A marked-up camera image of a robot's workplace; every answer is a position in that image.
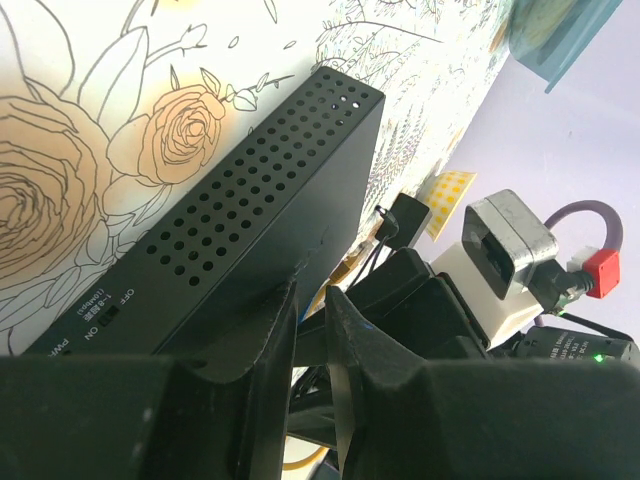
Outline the floral patterned table mat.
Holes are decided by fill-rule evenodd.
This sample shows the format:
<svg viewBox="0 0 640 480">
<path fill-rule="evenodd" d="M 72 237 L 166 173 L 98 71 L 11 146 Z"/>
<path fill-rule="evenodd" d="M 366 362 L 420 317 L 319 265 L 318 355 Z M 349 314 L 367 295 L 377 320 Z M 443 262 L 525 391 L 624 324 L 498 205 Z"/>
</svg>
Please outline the floral patterned table mat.
<svg viewBox="0 0 640 480">
<path fill-rule="evenodd" d="M 321 67 L 382 91 L 365 204 L 441 169 L 508 1 L 5 1 L 1 351 L 23 352 Z"/>
</svg>

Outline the teal transparent plastic tub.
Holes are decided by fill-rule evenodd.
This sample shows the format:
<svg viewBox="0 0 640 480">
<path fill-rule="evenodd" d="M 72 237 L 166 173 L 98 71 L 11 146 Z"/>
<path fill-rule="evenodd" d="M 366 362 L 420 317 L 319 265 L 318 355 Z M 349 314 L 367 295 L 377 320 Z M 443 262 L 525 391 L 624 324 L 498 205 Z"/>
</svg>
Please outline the teal transparent plastic tub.
<svg viewBox="0 0 640 480">
<path fill-rule="evenodd" d="M 549 94 L 621 5 L 620 0 L 520 0 L 508 23 L 511 56 Z"/>
</svg>

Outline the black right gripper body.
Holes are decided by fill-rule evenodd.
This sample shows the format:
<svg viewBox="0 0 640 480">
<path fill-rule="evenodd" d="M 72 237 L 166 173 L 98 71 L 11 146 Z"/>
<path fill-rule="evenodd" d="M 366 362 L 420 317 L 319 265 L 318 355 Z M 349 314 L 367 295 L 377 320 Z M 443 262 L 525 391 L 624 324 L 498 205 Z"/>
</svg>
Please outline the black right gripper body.
<svg viewBox="0 0 640 480">
<path fill-rule="evenodd" d="M 596 335 L 550 326 L 532 326 L 526 333 L 517 333 L 490 350 L 489 355 L 493 358 L 638 363 L 639 347 L 630 336 L 617 331 Z"/>
</svg>

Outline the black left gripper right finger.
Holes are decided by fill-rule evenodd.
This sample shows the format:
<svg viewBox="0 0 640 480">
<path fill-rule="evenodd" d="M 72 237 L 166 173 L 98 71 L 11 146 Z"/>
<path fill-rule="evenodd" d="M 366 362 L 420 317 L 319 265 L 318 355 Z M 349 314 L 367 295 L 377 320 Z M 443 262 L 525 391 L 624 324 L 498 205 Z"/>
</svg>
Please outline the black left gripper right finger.
<svg viewBox="0 0 640 480">
<path fill-rule="evenodd" d="M 435 360 L 328 289 L 345 479 L 635 479 L 639 372 L 624 362 Z"/>
</svg>

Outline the black power adapter brick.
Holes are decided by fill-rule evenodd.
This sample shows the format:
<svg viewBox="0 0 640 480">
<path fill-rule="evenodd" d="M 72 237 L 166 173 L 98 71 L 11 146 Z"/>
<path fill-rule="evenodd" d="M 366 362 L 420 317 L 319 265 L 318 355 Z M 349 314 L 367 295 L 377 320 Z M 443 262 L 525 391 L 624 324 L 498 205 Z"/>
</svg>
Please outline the black power adapter brick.
<svg viewBox="0 0 640 480">
<path fill-rule="evenodd" d="M 425 203 L 404 193 L 396 197 L 390 213 L 398 224 L 397 234 L 386 243 L 392 250 L 414 247 L 432 216 Z"/>
</svg>

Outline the patterned teal yellow small bowl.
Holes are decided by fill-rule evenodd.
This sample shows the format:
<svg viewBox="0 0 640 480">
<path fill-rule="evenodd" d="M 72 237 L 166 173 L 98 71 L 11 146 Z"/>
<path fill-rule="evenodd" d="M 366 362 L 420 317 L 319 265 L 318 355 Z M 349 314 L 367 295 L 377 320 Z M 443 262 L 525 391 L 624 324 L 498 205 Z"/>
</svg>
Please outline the patterned teal yellow small bowl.
<svg viewBox="0 0 640 480">
<path fill-rule="evenodd" d="M 431 213 L 426 233 L 432 241 L 438 240 L 476 176 L 475 172 L 444 171 L 431 182 L 425 203 Z"/>
</svg>

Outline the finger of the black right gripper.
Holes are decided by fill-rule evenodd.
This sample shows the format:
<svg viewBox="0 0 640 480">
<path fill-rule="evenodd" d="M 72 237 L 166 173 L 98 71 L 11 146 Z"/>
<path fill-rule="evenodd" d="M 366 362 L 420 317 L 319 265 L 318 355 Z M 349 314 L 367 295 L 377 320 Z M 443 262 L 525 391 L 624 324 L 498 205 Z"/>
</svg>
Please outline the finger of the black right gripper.
<svg viewBox="0 0 640 480">
<path fill-rule="evenodd" d="M 486 359 L 488 337 L 450 275 L 402 248 L 346 291 L 378 329 L 428 360 Z"/>
</svg>

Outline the black network switch box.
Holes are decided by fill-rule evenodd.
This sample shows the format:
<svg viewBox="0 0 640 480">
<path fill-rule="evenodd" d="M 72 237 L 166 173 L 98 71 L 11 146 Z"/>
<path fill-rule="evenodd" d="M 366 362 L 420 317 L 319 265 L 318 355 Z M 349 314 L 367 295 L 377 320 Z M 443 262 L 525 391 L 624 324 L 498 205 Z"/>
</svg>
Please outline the black network switch box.
<svg viewBox="0 0 640 480">
<path fill-rule="evenodd" d="M 30 352 L 191 352 L 291 280 L 307 306 L 357 236 L 384 103 L 318 69 Z"/>
</svg>

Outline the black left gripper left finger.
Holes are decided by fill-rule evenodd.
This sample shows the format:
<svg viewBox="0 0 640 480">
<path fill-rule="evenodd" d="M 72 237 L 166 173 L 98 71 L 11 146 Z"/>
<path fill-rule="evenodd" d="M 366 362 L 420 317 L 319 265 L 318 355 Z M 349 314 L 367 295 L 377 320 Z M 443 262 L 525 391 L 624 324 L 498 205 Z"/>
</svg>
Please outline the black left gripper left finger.
<svg viewBox="0 0 640 480">
<path fill-rule="evenodd" d="M 277 479 L 297 286 L 204 355 L 42 354 L 1 361 L 5 479 Z"/>
</svg>

